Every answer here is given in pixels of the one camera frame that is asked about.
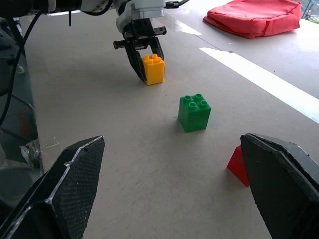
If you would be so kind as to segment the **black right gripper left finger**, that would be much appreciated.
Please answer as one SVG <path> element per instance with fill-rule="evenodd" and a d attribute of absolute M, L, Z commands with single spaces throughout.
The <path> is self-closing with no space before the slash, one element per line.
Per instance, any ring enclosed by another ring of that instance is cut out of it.
<path fill-rule="evenodd" d="M 2 239 L 81 239 L 96 197 L 103 136 L 65 148 L 0 227 Z"/>

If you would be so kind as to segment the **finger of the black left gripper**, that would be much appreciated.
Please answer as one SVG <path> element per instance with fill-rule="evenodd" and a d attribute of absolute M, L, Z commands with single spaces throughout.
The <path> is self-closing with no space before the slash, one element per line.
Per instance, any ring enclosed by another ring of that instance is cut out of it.
<path fill-rule="evenodd" d="M 125 46 L 125 50 L 130 62 L 130 65 L 136 72 L 137 76 L 143 81 L 146 82 L 146 75 L 145 75 L 145 69 L 144 64 L 141 58 L 140 53 L 135 49 L 134 45 L 131 43 L 127 43 Z"/>
<path fill-rule="evenodd" d="M 159 39 L 154 36 L 149 40 L 149 46 L 151 47 L 152 53 L 157 54 L 162 60 L 164 60 L 164 54 L 159 42 Z"/>

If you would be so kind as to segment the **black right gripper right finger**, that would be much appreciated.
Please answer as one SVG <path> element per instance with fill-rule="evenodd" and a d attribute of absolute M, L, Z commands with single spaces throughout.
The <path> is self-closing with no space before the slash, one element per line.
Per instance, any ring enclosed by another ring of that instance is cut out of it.
<path fill-rule="evenodd" d="M 319 165 L 295 143 L 241 136 L 255 204 L 274 239 L 319 237 Z"/>

